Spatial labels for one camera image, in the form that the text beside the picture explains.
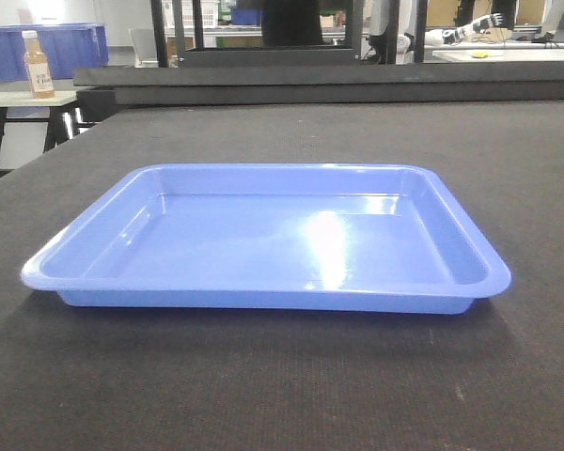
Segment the table surface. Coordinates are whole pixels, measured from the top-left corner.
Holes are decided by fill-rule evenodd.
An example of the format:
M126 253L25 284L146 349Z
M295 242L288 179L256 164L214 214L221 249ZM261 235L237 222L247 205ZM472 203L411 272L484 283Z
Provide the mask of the table surface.
M486 58L475 58L473 54L487 52ZM564 49L498 49L435 50L432 56L459 63L481 63L493 61L564 61Z
M511 49L511 50L560 50L564 42L530 42L527 40L504 40L492 42L488 40L463 40L459 44L427 45L427 50L473 50L473 49Z
M407 163L513 283L455 316L73 308L19 271L153 163ZM564 101L128 110L0 179L0 449L564 450Z
M0 91L0 107L64 106L76 99L76 91L55 91L50 99L34 99L31 91Z

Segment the bottle label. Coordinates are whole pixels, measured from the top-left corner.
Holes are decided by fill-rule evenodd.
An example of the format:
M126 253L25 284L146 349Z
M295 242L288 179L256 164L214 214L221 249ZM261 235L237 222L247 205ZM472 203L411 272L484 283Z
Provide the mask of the bottle label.
M48 63L28 64L29 81L34 92L53 91L53 79L50 76Z

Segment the blue plastic tray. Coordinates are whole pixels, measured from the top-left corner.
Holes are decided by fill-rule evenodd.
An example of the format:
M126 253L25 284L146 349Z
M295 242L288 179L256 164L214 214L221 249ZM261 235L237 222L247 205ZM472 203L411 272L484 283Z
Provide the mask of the blue plastic tray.
M435 174L383 164L139 169L22 278L71 305L445 314L510 281Z

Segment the blue plastic crate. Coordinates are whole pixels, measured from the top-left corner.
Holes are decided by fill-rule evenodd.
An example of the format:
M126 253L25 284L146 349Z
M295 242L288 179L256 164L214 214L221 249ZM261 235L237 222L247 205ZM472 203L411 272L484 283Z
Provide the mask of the blue plastic crate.
M99 68L108 63L106 35L101 23L0 26L0 82L27 78L21 36L24 30L38 32L54 79L73 78L75 68Z
M259 9L231 8L232 23L235 25L261 25Z

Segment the tray rim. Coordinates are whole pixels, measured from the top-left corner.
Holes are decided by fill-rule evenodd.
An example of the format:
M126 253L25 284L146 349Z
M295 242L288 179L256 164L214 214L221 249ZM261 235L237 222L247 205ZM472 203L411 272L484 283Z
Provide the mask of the tray rim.
M121 280L119 278L100 277L54 277L46 274L43 263L55 253L60 246L64 245L84 226L90 223L97 214L107 208L110 201L123 192L136 179L147 172L163 169L309 169L309 170L389 170L406 169L422 175L431 189L438 196L444 209L451 215L456 226L460 229L464 238L468 241L483 264L486 277L472 284L390 284L385 283L384 289L255 289L247 288L197 288L176 285L166 278L134 278ZM447 298L487 298L503 292L511 282L511 273L508 266L493 246L476 226L468 213L458 202L456 197L446 187L436 173L430 169L410 164L397 163L161 163L144 166L127 174L103 195L96 199L87 209L80 213L67 226L56 233L46 242L32 257L30 257L21 270L21 279L30 288L53 291L178 291L178 292L280 292L301 294L335 294L354 293L362 295L388 295L388 296L423 296L423 297L447 297Z

